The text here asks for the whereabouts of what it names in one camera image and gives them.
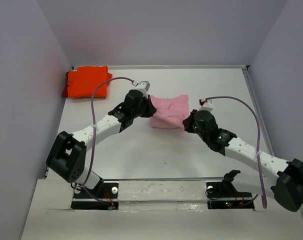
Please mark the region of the pink t-shirt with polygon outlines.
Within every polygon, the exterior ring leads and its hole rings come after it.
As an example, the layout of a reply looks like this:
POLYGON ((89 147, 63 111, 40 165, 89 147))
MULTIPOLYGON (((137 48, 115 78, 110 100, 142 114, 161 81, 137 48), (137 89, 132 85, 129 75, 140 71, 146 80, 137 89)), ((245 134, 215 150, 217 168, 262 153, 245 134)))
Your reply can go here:
POLYGON ((189 97, 181 94, 174 98, 159 98, 150 95, 156 113, 149 118, 149 126, 158 129, 184 129, 183 120, 189 112, 189 97))

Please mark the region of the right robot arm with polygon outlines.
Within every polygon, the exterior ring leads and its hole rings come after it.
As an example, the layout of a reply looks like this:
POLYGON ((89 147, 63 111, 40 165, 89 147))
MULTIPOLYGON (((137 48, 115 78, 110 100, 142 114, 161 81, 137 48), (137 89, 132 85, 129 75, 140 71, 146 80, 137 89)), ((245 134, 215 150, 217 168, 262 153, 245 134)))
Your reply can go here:
POLYGON ((277 158, 243 141, 236 134, 218 127, 207 110, 193 110, 183 120, 184 130, 197 134, 212 151, 234 159, 258 172, 258 180, 239 170, 224 175, 222 192, 233 196, 248 192, 274 199, 280 206, 297 212, 303 204, 303 162, 277 158))

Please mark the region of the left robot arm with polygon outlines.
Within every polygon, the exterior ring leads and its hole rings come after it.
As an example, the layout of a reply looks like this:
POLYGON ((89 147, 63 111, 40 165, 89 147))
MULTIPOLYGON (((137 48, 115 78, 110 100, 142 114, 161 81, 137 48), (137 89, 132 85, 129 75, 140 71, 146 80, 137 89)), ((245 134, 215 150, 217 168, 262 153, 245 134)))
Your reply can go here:
POLYGON ((66 182, 78 184, 90 197, 96 198, 102 193, 104 180, 92 170, 92 159, 86 167, 87 152, 93 156, 98 143, 123 132, 133 124, 134 119, 150 118, 155 113, 150 95, 143 89, 132 89, 123 102, 93 125, 73 133, 60 132, 48 154, 46 165, 66 182))

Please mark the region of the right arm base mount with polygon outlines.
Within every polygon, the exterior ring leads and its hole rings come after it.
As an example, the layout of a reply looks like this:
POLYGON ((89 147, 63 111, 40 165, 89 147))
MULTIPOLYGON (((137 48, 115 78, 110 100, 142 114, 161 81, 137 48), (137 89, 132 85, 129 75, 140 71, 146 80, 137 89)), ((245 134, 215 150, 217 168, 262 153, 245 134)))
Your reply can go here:
POLYGON ((255 209, 253 195, 237 191, 232 184, 240 173, 240 170, 232 170, 221 181, 206 182, 205 196, 209 210, 255 209))

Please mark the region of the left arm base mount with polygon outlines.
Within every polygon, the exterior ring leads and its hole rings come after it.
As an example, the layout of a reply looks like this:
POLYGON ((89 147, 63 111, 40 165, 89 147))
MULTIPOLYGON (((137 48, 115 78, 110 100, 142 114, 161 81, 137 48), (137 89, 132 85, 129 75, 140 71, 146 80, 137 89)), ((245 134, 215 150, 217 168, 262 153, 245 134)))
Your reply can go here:
POLYGON ((118 181, 98 182, 94 189, 84 189, 76 182, 70 184, 73 189, 71 208, 73 210, 118 210, 118 181))

